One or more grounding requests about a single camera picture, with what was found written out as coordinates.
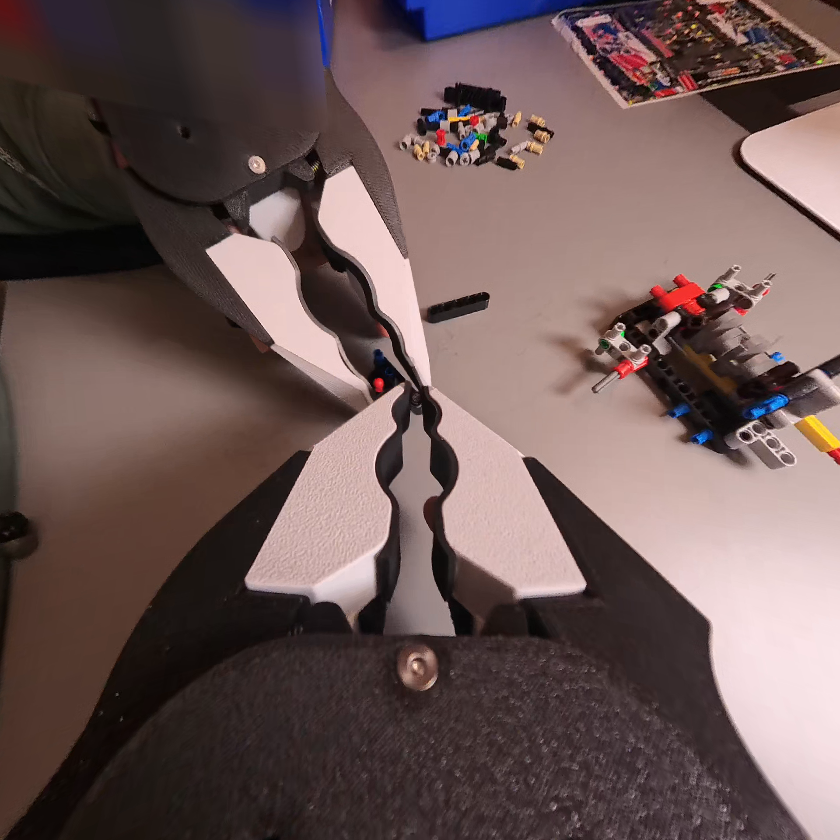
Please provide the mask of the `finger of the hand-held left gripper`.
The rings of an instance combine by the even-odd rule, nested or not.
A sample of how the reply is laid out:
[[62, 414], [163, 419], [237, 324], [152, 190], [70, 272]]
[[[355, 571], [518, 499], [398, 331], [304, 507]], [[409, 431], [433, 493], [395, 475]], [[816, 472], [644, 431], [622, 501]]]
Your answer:
[[302, 296], [300, 269], [287, 248], [301, 246], [305, 235], [299, 191], [258, 200], [248, 222], [253, 235], [229, 233], [206, 254], [268, 333], [263, 343], [344, 403], [371, 403], [366, 380]]
[[316, 223], [328, 251], [359, 281], [408, 377], [418, 389], [429, 387], [431, 367], [410, 260], [353, 165], [325, 178]]

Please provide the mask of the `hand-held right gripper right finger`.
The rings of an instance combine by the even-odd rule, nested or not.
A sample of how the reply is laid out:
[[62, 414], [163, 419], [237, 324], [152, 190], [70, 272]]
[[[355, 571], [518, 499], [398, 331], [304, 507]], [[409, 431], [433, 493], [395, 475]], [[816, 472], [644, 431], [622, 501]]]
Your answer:
[[521, 452], [434, 387], [423, 390], [433, 573], [456, 634], [499, 606], [577, 596], [586, 581]]

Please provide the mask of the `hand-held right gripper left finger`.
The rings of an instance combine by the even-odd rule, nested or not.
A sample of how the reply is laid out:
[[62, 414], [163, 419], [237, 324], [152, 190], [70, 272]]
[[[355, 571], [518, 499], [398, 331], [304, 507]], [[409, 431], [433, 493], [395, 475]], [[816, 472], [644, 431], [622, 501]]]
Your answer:
[[384, 632], [401, 566], [391, 484], [411, 413], [399, 386], [314, 445], [245, 576], [248, 591], [331, 603], [361, 633]]

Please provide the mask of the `black rounded lego beam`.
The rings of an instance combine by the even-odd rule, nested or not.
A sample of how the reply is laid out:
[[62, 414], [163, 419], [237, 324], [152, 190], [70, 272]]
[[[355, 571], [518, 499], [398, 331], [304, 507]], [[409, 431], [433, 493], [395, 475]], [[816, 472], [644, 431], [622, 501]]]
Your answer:
[[[397, 366], [396, 366], [393, 362], [391, 362], [391, 361], [389, 360], [389, 358], [388, 358], [386, 355], [385, 355], [385, 357], [386, 357], [386, 359], [387, 359], [387, 366], [391, 366], [392, 368], [394, 368], [394, 369], [398, 370], [399, 372], [401, 372], [401, 371], [397, 368]], [[383, 367], [383, 368], [381, 368], [381, 369], [375, 369], [374, 364], [372, 363], [371, 372], [369, 373], [369, 375], [368, 375], [368, 377], [367, 377], [367, 378], [368, 378], [368, 382], [369, 382], [369, 384], [370, 384], [370, 386], [371, 386], [371, 389], [372, 389], [371, 381], [372, 381], [375, 377], [379, 376], [379, 377], [381, 377], [381, 378], [385, 381], [385, 391], [384, 391], [384, 393], [382, 393], [382, 394], [376, 394], [376, 393], [374, 393], [374, 391], [373, 391], [373, 389], [372, 389], [374, 399], [377, 399], [377, 398], [379, 398], [380, 396], [382, 396], [383, 394], [385, 394], [385, 393], [389, 392], [390, 390], [392, 390], [392, 389], [390, 388], [390, 382], [388, 381], [388, 379], [387, 379], [387, 378], [385, 378], [385, 376], [384, 376], [384, 372], [383, 372], [383, 371], [384, 371], [384, 368], [386, 368], [387, 366], [385, 366], [385, 367]]]

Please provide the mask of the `lego car chassis assembly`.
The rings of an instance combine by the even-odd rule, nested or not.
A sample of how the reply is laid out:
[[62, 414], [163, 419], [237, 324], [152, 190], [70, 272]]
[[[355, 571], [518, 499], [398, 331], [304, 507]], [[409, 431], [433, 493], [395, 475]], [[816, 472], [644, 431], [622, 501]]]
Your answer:
[[681, 421], [688, 440], [729, 455], [752, 452], [769, 469], [797, 457], [781, 430], [797, 430], [820, 454], [839, 462], [838, 436], [820, 415], [838, 407], [838, 355], [802, 369], [748, 331], [745, 321], [769, 294], [775, 274], [749, 285], [732, 265], [703, 287], [677, 275], [656, 285], [601, 334], [594, 355], [607, 363], [594, 394], [640, 375]]

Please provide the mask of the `pile of small lego pieces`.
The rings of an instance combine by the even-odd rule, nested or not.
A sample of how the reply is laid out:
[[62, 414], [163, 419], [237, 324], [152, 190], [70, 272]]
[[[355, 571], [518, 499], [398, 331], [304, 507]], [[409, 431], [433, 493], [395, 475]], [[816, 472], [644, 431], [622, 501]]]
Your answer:
[[541, 156], [555, 131], [533, 114], [479, 108], [468, 102], [441, 108], [422, 108], [413, 130], [395, 147], [416, 161], [441, 163], [448, 169], [495, 165], [506, 172], [520, 172], [529, 155]]

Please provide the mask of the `long black lego piece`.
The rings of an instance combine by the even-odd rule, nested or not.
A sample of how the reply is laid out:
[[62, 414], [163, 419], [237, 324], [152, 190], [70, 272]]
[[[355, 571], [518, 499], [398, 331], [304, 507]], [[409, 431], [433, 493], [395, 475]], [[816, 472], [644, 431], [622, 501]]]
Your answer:
[[500, 90], [457, 82], [444, 89], [444, 102], [453, 109], [462, 111], [504, 112], [507, 98]]

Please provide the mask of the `colourful lego instruction booklet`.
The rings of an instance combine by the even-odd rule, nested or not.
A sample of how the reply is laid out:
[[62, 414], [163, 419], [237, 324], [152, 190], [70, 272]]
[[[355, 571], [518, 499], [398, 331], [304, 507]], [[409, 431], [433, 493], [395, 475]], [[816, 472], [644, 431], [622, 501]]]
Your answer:
[[601, 3], [551, 24], [623, 109], [838, 65], [766, 2]]

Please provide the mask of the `wide blue storage bin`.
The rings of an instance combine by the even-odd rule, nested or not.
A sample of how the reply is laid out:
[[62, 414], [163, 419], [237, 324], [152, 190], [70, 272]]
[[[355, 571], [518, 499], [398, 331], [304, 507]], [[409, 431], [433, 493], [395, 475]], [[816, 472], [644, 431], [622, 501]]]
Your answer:
[[393, 1], [425, 41], [515, 23], [599, 1]]

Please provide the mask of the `white monitor stand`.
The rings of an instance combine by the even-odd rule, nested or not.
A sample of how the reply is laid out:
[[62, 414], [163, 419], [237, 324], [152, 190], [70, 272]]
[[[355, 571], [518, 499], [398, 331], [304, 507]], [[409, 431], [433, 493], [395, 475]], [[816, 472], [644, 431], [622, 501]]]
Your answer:
[[741, 162], [818, 223], [839, 234], [839, 104], [752, 133]]

